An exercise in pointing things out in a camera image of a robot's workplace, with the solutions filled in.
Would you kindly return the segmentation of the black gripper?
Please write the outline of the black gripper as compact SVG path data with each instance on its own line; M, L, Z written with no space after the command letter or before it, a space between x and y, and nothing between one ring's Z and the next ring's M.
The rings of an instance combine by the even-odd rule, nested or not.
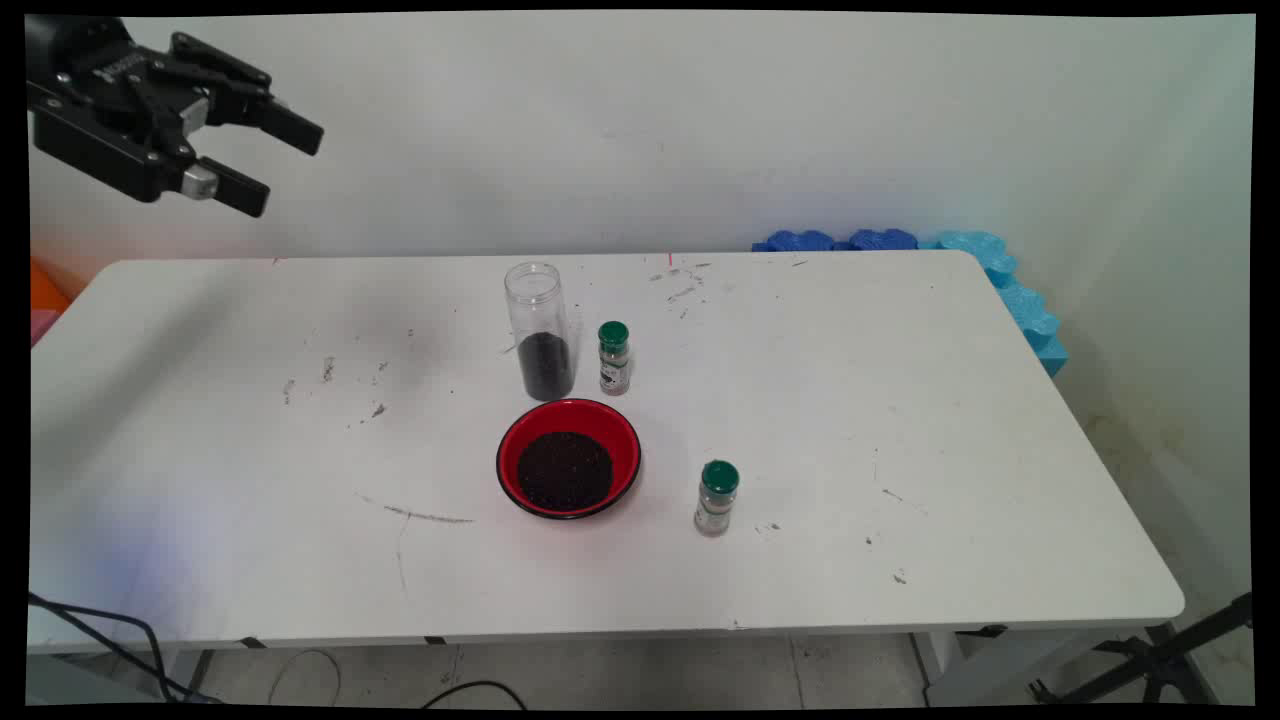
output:
M32 142L42 152L141 202L163 193L212 200L261 217L270 187L192 152L204 127L260 129L308 155L324 128L291 110L265 70L188 33L165 53L138 45L110 15L27 15Z

